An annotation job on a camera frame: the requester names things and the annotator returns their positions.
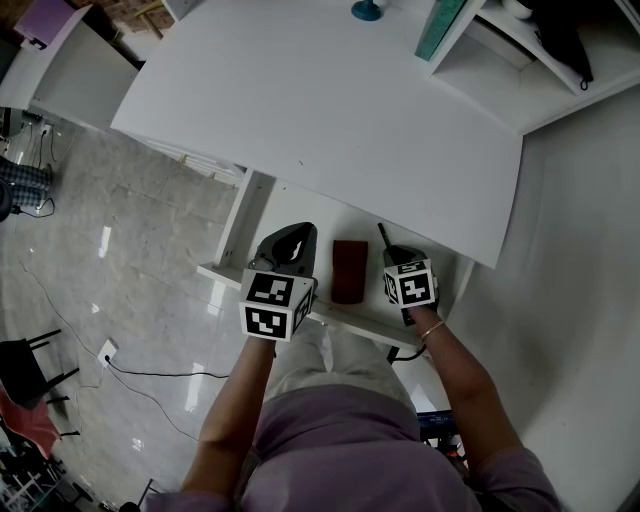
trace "power outlet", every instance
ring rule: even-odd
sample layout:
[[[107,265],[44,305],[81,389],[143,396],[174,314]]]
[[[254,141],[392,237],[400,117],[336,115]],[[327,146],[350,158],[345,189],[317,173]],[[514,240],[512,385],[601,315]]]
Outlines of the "power outlet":
[[[106,368],[107,366],[109,366],[107,357],[109,358],[109,360],[113,361],[113,356],[116,355],[117,351],[118,346],[112,340],[107,338],[107,341],[105,341],[104,345],[102,346],[102,350],[98,354],[98,361],[100,361],[100,364]]]

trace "chair leg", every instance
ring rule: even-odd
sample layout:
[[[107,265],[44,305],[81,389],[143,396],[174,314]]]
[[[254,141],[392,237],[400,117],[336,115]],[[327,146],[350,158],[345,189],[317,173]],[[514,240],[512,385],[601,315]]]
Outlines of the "chair leg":
[[[47,400],[47,405],[57,404],[58,402],[66,402],[67,400],[71,400],[71,399],[68,396],[60,396],[57,398],[52,398],[51,400]]]
[[[29,345],[35,343],[36,341],[44,340],[50,338],[51,336],[55,336],[56,334],[60,334],[62,331],[60,329],[56,329],[55,331],[48,332],[47,334],[43,334],[42,336],[38,336],[37,338],[33,338],[32,340],[27,341]]]
[[[67,380],[69,377],[71,377],[72,375],[75,375],[79,371],[80,371],[80,368],[76,368],[75,370],[71,370],[69,373],[61,373],[57,377],[54,377],[49,382],[47,382],[47,387],[49,389],[53,389],[58,384],[60,384],[62,381]]]
[[[48,345],[48,344],[49,344],[49,342],[48,342],[48,341],[45,341],[44,343],[38,343],[37,345],[33,345],[33,346],[31,347],[31,350],[32,350],[32,351],[33,351],[33,350],[37,350],[37,349],[39,349],[40,347],[44,347],[45,345]]]

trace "bracelet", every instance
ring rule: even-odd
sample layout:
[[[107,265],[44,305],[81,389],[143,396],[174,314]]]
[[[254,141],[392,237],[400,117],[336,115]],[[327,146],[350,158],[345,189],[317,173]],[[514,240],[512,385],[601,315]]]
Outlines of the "bracelet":
[[[435,331],[441,325],[444,325],[444,320],[440,320],[436,325],[434,325],[431,329],[429,329],[422,336],[420,336],[420,343],[422,343],[424,340],[426,340],[427,337],[429,336],[429,334],[431,334],[433,331]]]

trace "blue object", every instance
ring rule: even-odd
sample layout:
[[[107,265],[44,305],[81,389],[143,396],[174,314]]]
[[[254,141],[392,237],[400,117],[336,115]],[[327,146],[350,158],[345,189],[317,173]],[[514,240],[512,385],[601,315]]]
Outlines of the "blue object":
[[[373,0],[361,0],[351,7],[351,14],[364,21],[376,21],[382,18],[382,10]]]

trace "purple box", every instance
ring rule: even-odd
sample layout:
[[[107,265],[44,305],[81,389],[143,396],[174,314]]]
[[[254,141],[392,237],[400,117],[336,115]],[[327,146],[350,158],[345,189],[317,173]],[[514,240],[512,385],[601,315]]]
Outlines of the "purple box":
[[[34,0],[14,28],[27,40],[49,46],[73,12],[64,0]]]

